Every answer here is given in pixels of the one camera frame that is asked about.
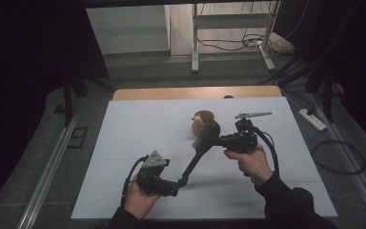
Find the aluminium floor rail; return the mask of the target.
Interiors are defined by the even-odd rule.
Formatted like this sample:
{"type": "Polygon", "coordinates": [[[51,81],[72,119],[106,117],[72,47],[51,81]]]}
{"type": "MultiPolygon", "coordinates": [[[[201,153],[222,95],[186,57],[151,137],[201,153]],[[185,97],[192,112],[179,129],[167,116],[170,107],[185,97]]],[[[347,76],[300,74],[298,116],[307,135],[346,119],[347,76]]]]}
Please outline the aluminium floor rail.
{"type": "Polygon", "coordinates": [[[35,189],[30,197],[30,200],[26,206],[26,209],[20,218],[16,229],[32,229],[39,212],[42,208],[44,199],[51,187],[52,180],[57,171],[61,158],[68,146],[69,140],[71,139],[71,133],[79,119],[79,115],[76,114],[70,121],[67,127],[65,127],[61,136],[56,142],[56,145],[51,153],[51,156],[46,163],[46,166],[39,178],[35,189]]]}
{"type": "MultiPolygon", "coordinates": [[[[341,136],[340,131],[338,130],[335,123],[331,123],[330,119],[323,112],[322,102],[319,100],[319,96],[315,94],[308,94],[311,98],[312,102],[316,107],[316,114],[322,119],[322,122],[327,126],[327,133],[330,138],[338,141],[345,141],[345,139],[341,136]]],[[[354,171],[357,168],[357,162],[351,151],[343,145],[336,147],[343,163],[346,168],[354,171]]],[[[363,173],[359,173],[357,175],[352,175],[353,181],[355,182],[356,188],[360,192],[362,198],[366,203],[366,176],[363,173]]]]}

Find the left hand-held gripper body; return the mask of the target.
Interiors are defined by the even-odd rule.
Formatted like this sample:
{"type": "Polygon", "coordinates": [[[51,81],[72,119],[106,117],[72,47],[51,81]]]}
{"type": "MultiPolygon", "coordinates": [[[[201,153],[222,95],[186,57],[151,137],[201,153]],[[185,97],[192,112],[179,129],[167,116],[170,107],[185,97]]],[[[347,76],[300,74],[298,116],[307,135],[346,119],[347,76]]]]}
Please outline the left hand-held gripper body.
{"type": "Polygon", "coordinates": [[[169,184],[169,180],[160,177],[164,168],[169,165],[170,161],[164,159],[157,151],[153,151],[143,162],[138,174],[136,182],[148,195],[161,195],[165,197],[170,190],[175,190],[169,184]]]}

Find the person's left hand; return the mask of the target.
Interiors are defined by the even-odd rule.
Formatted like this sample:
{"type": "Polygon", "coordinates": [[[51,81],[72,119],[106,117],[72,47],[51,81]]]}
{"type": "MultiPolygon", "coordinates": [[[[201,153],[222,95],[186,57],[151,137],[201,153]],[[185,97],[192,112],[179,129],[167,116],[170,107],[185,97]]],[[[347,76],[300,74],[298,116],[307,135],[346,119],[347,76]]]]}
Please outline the person's left hand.
{"type": "Polygon", "coordinates": [[[134,177],[129,183],[123,209],[137,219],[143,219],[160,198],[160,195],[148,195],[142,191],[134,177]]]}

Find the wooden cup with duck figure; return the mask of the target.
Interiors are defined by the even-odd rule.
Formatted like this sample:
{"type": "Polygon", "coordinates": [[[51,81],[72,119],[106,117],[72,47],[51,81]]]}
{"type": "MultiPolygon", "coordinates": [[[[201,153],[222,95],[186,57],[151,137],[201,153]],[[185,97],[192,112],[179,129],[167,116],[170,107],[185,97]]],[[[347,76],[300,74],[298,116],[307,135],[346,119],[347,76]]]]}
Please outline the wooden cup with duck figure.
{"type": "Polygon", "coordinates": [[[200,135],[205,125],[214,119],[214,114],[211,111],[197,111],[192,118],[192,132],[194,135],[200,135]]]}

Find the person's right hand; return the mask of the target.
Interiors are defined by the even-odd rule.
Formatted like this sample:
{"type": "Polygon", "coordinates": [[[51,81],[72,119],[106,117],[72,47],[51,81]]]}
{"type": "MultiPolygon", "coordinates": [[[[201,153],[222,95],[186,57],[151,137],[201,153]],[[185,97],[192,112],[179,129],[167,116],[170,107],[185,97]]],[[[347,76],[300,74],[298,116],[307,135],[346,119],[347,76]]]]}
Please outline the person's right hand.
{"type": "Polygon", "coordinates": [[[238,169],[248,174],[254,185],[262,185],[274,174],[268,164],[266,153],[260,144],[249,153],[241,154],[235,151],[225,150],[224,154],[228,159],[237,161],[238,169]]]}

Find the black tripod stand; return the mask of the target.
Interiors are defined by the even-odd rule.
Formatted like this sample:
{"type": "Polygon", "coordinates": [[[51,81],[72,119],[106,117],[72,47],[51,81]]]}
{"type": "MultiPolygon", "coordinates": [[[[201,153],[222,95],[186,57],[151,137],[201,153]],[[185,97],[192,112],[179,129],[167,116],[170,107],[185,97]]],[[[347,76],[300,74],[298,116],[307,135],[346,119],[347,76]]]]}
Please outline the black tripod stand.
{"type": "Polygon", "coordinates": [[[88,88],[85,83],[86,80],[109,91],[110,93],[115,93],[117,91],[117,88],[105,82],[101,78],[96,78],[92,76],[82,78],[81,76],[71,77],[65,75],[63,78],[64,103],[58,104],[54,110],[56,114],[65,115],[65,127],[69,127],[71,125],[71,120],[74,116],[72,106],[72,94],[76,94],[77,97],[85,97],[88,93],[88,88]]]}
{"type": "Polygon", "coordinates": [[[312,63],[301,67],[294,73],[286,74],[287,69],[293,65],[296,57],[292,57],[281,69],[275,72],[270,78],[261,81],[260,85],[273,81],[275,85],[282,88],[301,76],[310,74],[305,89],[308,93],[316,93],[320,87],[323,87],[323,113],[330,123],[334,122],[332,114],[332,100],[335,95],[334,85],[335,77],[332,65],[328,62],[326,57],[319,57],[312,63]]]}

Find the white power strip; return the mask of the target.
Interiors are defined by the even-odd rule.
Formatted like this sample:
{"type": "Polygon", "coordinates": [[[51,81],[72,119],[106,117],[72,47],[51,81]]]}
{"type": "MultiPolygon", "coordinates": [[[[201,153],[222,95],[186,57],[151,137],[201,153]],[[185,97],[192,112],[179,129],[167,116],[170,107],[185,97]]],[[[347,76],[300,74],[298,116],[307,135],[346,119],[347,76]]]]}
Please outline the white power strip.
{"type": "Polygon", "coordinates": [[[320,121],[316,116],[313,114],[308,114],[306,109],[302,109],[299,112],[299,115],[303,117],[309,124],[311,124],[317,131],[321,132],[327,129],[327,126],[320,121]]]}

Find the black curtain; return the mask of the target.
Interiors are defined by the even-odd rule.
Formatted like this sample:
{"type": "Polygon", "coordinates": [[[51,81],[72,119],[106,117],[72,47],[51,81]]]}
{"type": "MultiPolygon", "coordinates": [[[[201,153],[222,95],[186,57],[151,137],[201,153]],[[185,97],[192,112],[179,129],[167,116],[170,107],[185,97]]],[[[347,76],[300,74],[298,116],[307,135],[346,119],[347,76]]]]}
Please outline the black curtain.
{"type": "Polygon", "coordinates": [[[306,89],[313,92],[331,78],[366,132],[366,0],[282,0],[274,32],[307,63],[319,62],[306,89]]]}
{"type": "Polygon", "coordinates": [[[108,71],[84,0],[0,0],[0,189],[66,78],[108,71]]]}

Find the white metal desk frame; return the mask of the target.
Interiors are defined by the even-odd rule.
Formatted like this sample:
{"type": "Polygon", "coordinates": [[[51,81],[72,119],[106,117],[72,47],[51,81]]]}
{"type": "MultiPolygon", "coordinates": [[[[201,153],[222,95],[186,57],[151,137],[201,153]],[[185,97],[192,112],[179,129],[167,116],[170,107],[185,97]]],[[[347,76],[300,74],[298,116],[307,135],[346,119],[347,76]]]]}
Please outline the white metal desk frame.
{"type": "Polygon", "coordinates": [[[273,3],[272,8],[268,12],[248,13],[248,14],[206,14],[199,15],[197,5],[193,4],[193,49],[192,49],[192,72],[199,71],[199,52],[198,52],[198,36],[199,30],[217,30],[217,29],[264,29],[264,35],[261,41],[256,45],[263,57],[267,70],[275,71],[275,64],[270,56],[268,41],[273,29],[275,17],[279,3],[273,3]]]}

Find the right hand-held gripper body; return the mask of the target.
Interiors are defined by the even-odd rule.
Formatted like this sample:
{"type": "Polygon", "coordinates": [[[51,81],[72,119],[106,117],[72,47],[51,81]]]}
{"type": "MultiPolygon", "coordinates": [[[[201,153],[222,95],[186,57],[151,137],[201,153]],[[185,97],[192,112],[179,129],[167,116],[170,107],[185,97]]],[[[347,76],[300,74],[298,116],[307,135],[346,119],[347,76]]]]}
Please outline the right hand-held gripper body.
{"type": "Polygon", "coordinates": [[[258,144],[257,138],[260,137],[266,145],[273,149],[273,143],[267,138],[267,134],[260,131],[252,122],[253,117],[270,115],[271,112],[264,113],[239,113],[235,119],[236,133],[232,134],[233,148],[229,149],[239,153],[248,153],[258,144]]]}

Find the white foam board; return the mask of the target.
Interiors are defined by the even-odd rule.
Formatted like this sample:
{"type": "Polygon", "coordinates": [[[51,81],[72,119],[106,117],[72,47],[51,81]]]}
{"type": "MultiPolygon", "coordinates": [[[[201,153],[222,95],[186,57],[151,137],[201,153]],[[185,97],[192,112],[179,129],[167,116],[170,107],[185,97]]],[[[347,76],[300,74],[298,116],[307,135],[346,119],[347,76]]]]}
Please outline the white foam board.
{"type": "MultiPolygon", "coordinates": [[[[109,219],[120,204],[126,177],[142,156],[158,152],[169,160],[162,178],[178,180],[193,158],[193,115],[210,111],[224,135],[235,131],[238,114],[274,140],[281,179],[314,196],[315,211],[333,217],[336,209],[315,167],[284,97],[112,101],[102,123],[73,219],[109,219]]],[[[213,147],[193,169],[175,197],[160,199],[149,219],[261,219],[264,198],[234,160],[213,147]]]]}

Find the wooden table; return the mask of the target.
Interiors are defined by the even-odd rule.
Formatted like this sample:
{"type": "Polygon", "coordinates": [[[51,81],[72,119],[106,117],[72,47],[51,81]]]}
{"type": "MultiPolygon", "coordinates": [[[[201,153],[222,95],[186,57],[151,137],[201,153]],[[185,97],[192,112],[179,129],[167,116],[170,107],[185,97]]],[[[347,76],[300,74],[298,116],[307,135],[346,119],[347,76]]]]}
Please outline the wooden table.
{"type": "Polygon", "coordinates": [[[114,93],[113,100],[217,99],[227,95],[233,98],[281,97],[281,91],[277,86],[121,89],[114,93]]]}

